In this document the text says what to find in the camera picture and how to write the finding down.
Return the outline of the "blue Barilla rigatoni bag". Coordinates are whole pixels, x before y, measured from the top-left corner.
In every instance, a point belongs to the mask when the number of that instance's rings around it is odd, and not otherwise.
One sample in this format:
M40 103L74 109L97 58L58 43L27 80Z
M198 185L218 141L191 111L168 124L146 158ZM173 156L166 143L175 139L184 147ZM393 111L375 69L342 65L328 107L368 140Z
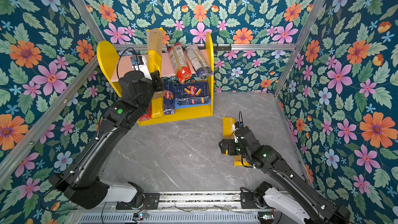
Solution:
M205 105L210 103L207 82L178 84L175 100L178 106Z

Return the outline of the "red ended spaghetti bag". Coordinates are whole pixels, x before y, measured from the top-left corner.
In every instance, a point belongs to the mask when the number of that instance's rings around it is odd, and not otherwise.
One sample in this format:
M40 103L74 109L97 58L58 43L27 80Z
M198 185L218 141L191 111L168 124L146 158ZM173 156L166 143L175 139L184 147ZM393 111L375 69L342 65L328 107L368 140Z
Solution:
M187 60L183 51L181 43L176 43L168 50L171 63L181 84L184 84L188 79L192 77L191 70L187 64Z

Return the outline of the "yellow spaghetti bag with barcode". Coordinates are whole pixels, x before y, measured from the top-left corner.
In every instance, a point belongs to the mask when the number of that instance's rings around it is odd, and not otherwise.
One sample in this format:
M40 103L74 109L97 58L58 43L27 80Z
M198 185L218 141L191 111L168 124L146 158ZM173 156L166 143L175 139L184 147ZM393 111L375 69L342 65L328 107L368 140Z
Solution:
M151 101L151 118L164 115L163 91L155 92Z

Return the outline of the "clear blue white spaghetti bag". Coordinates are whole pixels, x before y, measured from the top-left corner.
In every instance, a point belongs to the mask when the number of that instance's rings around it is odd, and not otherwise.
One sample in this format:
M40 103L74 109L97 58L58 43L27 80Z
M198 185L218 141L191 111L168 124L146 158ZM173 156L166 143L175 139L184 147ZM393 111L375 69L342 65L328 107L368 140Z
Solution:
M187 56L195 70L197 77L204 78L212 76L213 72L205 57L197 45L189 45L186 48Z

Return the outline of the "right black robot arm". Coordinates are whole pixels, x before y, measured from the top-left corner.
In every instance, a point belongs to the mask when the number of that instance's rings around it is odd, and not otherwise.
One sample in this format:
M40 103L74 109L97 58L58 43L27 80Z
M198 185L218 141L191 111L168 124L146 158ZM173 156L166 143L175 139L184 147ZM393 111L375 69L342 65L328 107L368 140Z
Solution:
M350 211L335 205L300 178L281 154L269 145L262 145L253 132L240 124L228 139L219 142L222 154L240 156L250 168L267 174L280 184L289 195L281 194L276 187L263 182L254 192L260 207L271 207L298 224L347 224Z

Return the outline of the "blue Barilla spaghetti box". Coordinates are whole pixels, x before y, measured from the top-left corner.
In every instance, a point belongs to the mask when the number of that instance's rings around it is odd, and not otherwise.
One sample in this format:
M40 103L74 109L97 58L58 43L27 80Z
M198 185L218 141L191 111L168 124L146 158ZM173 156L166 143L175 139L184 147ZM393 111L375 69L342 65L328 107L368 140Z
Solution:
M164 115L175 114L175 84L165 83L163 90L163 112Z

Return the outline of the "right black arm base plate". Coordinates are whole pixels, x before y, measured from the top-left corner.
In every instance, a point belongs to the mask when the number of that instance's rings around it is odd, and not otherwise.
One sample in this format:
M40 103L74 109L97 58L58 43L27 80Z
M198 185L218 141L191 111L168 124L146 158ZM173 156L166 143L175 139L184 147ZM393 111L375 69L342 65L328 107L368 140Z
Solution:
M258 194L244 189L240 192L240 204L242 209L265 209L268 207Z

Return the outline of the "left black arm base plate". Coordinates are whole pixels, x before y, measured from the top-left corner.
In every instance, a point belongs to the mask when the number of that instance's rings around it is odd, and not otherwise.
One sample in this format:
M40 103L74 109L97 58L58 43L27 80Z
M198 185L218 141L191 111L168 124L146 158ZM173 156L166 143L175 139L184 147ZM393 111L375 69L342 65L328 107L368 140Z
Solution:
M159 193L142 193L131 202L118 202L117 210L156 210L160 203Z

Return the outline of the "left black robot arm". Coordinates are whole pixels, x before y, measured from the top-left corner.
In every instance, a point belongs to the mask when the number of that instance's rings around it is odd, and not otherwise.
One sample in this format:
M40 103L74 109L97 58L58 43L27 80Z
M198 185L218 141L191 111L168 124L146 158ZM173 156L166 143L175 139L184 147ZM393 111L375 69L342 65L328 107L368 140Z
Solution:
M53 187L72 203L85 209L105 202L118 202L132 209L143 205L140 186L131 181L109 183L98 175L119 141L148 113L155 92L163 89L159 71L150 76L146 78L142 71L136 70L119 79L122 97L106 111L96 135L64 172L51 176Z

